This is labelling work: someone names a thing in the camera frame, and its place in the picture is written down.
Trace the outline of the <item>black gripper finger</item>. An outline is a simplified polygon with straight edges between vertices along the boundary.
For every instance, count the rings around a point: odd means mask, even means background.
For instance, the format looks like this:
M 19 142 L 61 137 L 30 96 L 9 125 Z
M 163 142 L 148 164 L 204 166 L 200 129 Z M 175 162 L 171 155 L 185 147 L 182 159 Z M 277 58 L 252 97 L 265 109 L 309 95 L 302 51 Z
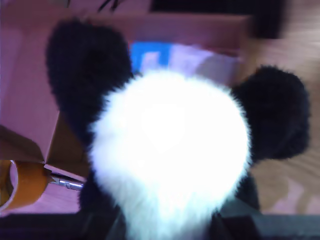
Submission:
M 109 229 L 105 240 L 127 240 L 126 221 L 122 213 L 119 213 Z
M 212 239 L 258 240 L 252 216 L 260 214 L 256 182 L 253 176 L 246 176 L 220 212 L 212 216 Z

